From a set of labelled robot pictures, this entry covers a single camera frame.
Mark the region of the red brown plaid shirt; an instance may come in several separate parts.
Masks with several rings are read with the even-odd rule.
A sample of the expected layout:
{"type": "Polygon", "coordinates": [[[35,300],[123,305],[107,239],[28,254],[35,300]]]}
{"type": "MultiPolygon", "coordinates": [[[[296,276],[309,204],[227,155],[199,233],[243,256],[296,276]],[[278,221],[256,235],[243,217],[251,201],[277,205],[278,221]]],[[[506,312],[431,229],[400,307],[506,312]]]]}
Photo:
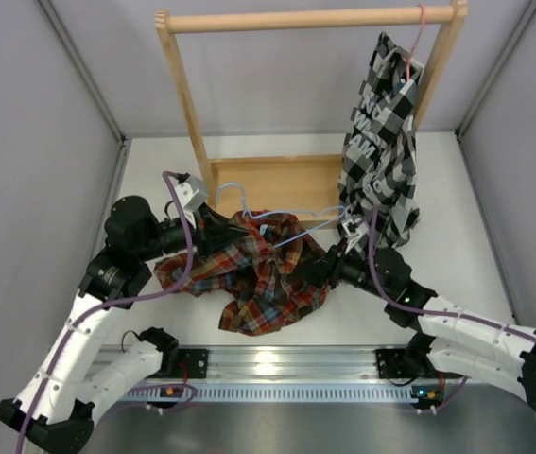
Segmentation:
{"type": "Polygon", "coordinates": [[[270,227],[261,236],[239,212],[231,223],[249,235],[219,253],[196,256],[180,291],[195,297],[217,290],[230,293],[233,300],[223,308],[218,327],[248,336],[279,331],[319,310],[329,288],[315,288],[296,279],[293,271],[298,264],[322,257],[325,250],[310,235],[274,248],[285,237],[285,228],[270,227]]]}

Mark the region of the light blue plastic hanger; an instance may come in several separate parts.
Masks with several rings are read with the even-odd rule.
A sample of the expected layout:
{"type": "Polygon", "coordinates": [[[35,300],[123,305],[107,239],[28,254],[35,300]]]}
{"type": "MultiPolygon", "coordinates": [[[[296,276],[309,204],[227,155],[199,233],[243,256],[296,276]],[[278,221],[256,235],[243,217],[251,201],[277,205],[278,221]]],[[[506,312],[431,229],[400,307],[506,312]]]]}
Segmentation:
{"type": "Polygon", "coordinates": [[[285,210],[267,210],[263,212],[251,211],[245,187],[240,183],[227,182],[221,184],[216,189],[215,202],[219,202],[219,196],[227,188],[237,188],[240,191],[240,203],[242,210],[239,212],[240,218],[247,224],[256,228],[261,236],[264,236],[270,227],[276,227],[277,230],[285,228],[285,237],[273,244],[274,248],[281,248],[329,224],[340,221],[347,213],[347,208],[343,205],[335,205],[322,209],[321,211],[312,211],[307,209],[285,209],[285,210]],[[317,226],[305,228],[302,226],[300,215],[309,216],[311,219],[319,219],[327,216],[324,221],[319,221],[317,226]]]}

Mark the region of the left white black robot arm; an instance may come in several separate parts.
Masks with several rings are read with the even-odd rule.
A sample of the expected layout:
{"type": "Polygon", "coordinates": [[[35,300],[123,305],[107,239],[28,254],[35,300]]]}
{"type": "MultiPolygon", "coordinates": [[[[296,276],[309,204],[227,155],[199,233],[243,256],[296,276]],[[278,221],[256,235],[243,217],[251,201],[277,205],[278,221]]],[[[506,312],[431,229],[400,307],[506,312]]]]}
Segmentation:
{"type": "Polygon", "coordinates": [[[118,200],[104,229],[105,245],[88,265],[42,366],[17,396],[0,401],[0,421],[46,453],[80,452],[101,417],[134,385],[178,369],[177,340],[162,328],[149,328],[119,359],[88,374],[150,280],[149,261],[172,253],[207,257],[248,234],[206,203],[183,218],[159,221],[140,196],[118,200]]]}

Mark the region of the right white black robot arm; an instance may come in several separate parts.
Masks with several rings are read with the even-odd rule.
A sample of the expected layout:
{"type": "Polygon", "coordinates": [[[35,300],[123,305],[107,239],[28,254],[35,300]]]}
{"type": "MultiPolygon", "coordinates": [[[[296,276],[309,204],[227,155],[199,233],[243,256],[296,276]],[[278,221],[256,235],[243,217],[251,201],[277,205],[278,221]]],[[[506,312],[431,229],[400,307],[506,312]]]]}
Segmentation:
{"type": "Polygon", "coordinates": [[[477,379],[515,395],[536,412],[536,328],[480,317],[418,284],[411,272],[392,248],[379,248],[363,260],[333,246],[298,265],[294,275],[316,287],[344,282],[386,301],[389,318],[416,333],[405,353],[411,373],[477,379]]]}

